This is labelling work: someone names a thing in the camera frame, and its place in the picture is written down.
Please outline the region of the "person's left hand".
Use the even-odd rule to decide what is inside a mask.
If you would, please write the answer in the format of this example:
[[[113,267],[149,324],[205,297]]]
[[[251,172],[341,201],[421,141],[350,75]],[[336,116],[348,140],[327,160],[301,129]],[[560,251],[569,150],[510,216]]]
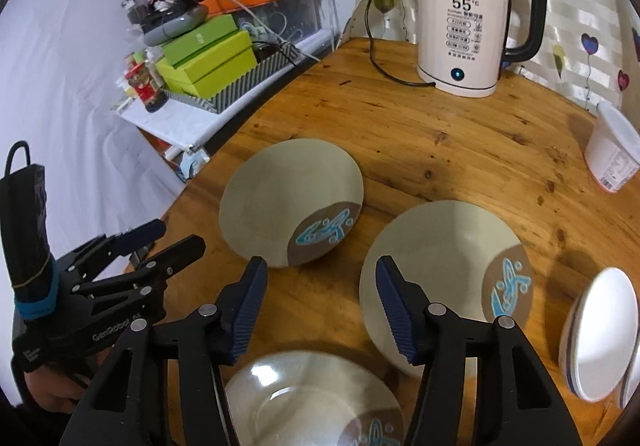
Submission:
[[[22,378],[34,402],[54,414],[72,414],[92,380],[91,376],[64,374],[47,365],[24,372]]]

